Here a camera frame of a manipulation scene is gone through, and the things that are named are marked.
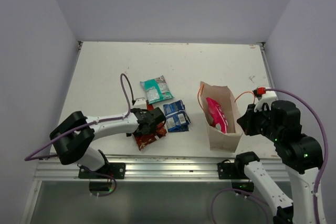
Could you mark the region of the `red Doritos bag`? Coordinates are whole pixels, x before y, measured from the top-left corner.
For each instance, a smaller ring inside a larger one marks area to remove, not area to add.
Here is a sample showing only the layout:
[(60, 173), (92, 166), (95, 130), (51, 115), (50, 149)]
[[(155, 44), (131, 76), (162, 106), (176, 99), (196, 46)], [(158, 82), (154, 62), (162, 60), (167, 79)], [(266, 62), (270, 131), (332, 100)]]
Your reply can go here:
[(148, 134), (148, 135), (142, 135), (140, 137), (136, 137), (134, 136), (134, 139), (138, 145), (138, 149), (141, 151), (143, 150), (146, 146), (148, 146), (149, 144), (151, 143), (154, 143), (155, 141), (157, 141), (158, 139), (161, 139), (163, 137), (165, 137), (167, 134), (167, 130), (165, 129), (165, 124), (160, 128), (158, 129), (155, 133), (153, 134)]

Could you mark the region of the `beige paper bag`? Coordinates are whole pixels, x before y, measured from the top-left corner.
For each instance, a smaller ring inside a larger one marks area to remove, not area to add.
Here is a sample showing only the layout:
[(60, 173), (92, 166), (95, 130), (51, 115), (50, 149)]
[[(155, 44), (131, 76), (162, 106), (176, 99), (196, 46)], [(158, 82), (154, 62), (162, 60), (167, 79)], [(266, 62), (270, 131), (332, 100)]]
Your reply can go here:
[[(212, 99), (219, 104), (226, 119), (226, 132), (222, 131), (223, 125), (215, 123), (207, 100)], [(206, 130), (210, 150), (234, 153), (243, 134), (242, 129), (236, 122), (240, 117), (235, 97), (227, 86), (212, 86), (200, 82), (197, 93), (198, 103), (206, 120)]]

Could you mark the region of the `pink chip bag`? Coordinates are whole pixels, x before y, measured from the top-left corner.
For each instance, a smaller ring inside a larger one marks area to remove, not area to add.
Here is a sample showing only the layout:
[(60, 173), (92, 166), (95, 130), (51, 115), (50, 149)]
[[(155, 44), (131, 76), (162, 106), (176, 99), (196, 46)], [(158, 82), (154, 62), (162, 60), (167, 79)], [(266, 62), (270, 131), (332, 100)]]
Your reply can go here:
[(228, 133), (228, 122), (221, 105), (210, 97), (207, 97), (206, 101), (209, 114), (213, 119), (211, 126), (224, 134)]

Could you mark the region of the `teal snack bag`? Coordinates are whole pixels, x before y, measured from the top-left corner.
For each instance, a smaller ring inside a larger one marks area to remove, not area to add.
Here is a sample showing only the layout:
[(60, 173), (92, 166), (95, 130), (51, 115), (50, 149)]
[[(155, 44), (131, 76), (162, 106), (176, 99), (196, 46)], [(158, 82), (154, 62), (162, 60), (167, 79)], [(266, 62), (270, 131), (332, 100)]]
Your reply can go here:
[(164, 75), (154, 79), (141, 81), (140, 85), (146, 93), (149, 104), (174, 98), (169, 86), (167, 85)]

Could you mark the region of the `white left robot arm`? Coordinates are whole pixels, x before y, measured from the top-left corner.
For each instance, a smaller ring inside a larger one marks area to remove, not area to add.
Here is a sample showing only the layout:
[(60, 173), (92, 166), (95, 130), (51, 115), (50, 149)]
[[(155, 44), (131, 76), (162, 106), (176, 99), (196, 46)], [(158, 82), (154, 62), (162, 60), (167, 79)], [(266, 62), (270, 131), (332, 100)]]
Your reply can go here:
[(76, 163), (97, 178), (104, 178), (112, 175), (111, 166), (101, 150), (90, 147), (92, 141), (117, 134), (149, 135), (164, 122), (165, 115), (159, 108), (151, 111), (134, 108), (114, 117), (84, 116), (77, 111), (59, 124), (49, 137), (63, 165)]

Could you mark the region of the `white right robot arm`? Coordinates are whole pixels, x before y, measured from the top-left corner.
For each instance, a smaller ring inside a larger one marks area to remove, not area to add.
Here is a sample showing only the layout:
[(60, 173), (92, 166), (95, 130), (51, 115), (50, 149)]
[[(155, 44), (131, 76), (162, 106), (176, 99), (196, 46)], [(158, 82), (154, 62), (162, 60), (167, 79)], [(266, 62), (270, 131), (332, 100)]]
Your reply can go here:
[(259, 110), (255, 107), (248, 105), (237, 123), (247, 136), (262, 135), (273, 142), (288, 173), (292, 196), (278, 187), (254, 152), (236, 156), (236, 176), (253, 181), (271, 208), (273, 223), (326, 223), (317, 182), (322, 171), (322, 148), (317, 140), (301, 132), (299, 109), (283, 100), (264, 103)]

